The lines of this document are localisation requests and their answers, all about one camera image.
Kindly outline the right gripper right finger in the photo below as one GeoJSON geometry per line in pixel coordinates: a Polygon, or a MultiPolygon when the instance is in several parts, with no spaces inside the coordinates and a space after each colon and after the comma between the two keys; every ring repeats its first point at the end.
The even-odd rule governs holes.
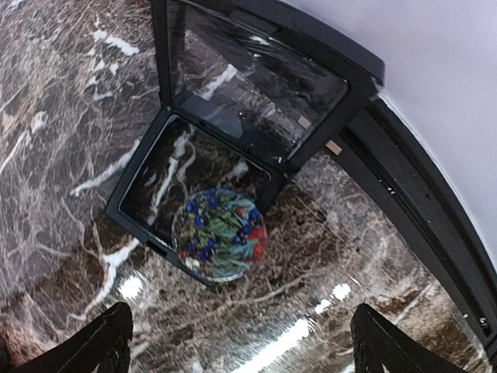
{"type": "Polygon", "coordinates": [[[350,323],[356,372],[462,372],[427,350],[366,303],[350,323]]]}

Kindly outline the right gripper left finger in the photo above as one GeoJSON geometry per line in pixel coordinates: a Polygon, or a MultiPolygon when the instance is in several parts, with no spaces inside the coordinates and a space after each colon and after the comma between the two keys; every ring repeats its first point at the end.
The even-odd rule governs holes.
{"type": "Polygon", "coordinates": [[[128,372],[133,316],[117,302],[75,335],[12,372],[128,372]]]}

